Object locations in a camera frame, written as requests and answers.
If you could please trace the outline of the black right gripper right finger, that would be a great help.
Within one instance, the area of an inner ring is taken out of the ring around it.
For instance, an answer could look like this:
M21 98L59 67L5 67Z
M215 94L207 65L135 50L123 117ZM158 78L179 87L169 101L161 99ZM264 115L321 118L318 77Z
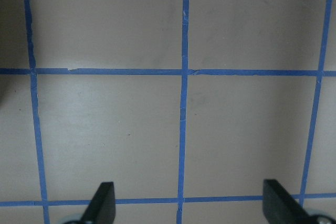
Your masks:
M319 223L275 179L263 181L263 214L270 224Z

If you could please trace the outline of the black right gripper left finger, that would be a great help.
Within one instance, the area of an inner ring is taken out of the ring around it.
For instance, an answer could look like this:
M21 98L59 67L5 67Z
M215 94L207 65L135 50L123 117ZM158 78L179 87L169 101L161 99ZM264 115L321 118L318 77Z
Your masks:
M116 216L115 203L114 183L101 183L79 223L113 224Z

